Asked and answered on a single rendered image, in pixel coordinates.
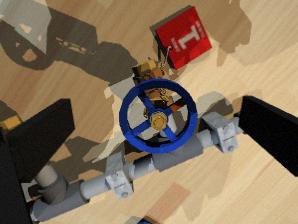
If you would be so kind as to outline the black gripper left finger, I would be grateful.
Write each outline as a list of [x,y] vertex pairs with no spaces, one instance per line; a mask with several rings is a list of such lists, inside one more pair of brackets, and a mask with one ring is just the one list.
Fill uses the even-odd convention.
[[74,130],[70,98],[6,134],[0,126],[0,224],[33,224],[21,183],[31,183]]

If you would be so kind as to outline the red square tag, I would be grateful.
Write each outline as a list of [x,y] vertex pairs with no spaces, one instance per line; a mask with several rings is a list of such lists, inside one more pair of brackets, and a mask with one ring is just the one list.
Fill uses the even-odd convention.
[[[155,32],[166,51],[164,64],[161,63],[160,68],[163,76],[167,55],[175,70],[178,70],[212,48],[194,6],[157,28]],[[169,100],[166,98],[168,90],[165,88],[160,90],[162,99],[150,99],[150,101],[164,101],[168,107]]]

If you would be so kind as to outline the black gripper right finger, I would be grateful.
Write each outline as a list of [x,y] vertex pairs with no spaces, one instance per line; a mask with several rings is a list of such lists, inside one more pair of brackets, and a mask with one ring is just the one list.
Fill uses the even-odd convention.
[[243,96],[238,127],[298,177],[298,117],[254,96]]

